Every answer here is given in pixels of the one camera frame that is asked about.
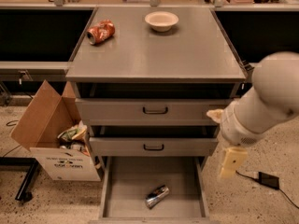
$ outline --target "drawer handle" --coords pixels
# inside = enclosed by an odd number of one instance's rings
[[[168,113],[168,107],[166,107],[164,110],[147,110],[146,107],[143,107],[143,113],[146,115],[164,115]]]
[[[143,149],[146,151],[162,151],[164,150],[164,145],[161,145],[160,147],[147,147],[147,145],[143,145]]]

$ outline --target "crumpled red can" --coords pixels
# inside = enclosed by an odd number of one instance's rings
[[[87,37],[90,44],[95,45],[113,36],[114,33],[115,27],[112,21],[102,20],[87,30]]]

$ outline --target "gray countertop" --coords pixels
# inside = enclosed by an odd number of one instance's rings
[[[179,21],[165,33],[145,16],[162,10]],[[236,82],[244,80],[208,7],[99,7],[91,26],[110,19],[113,37],[97,46],[82,41],[66,79],[77,82]]]

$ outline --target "floor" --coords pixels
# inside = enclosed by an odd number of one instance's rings
[[[0,106],[0,157],[18,144],[6,124],[18,120],[26,106]],[[256,176],[263,171],[280,178],[281,189],[299,205],[299,119],[273,128],[263,141],[249,148],[249,158],[239,172]],[[274,189],[235,175],[219,179],[218,169],[227,143],[220,143],[203,171],[210,219],[222,224],[299,224],[299,210]],[[8,157],[31,157],[18,147]],[[31,188],[33,199],[15,201],[25,172],[0,170],[0,223],[88,223],[99,217],[102,182],[53,181],[40,170]]]

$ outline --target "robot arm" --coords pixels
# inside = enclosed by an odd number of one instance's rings
[[[221,133],[232,145],[226,149],[221,177],[235,173],[247,157],[245,147],[299,115],[299,54],[280,52],[264,58],[254,69],[252,85],[221,112]]]

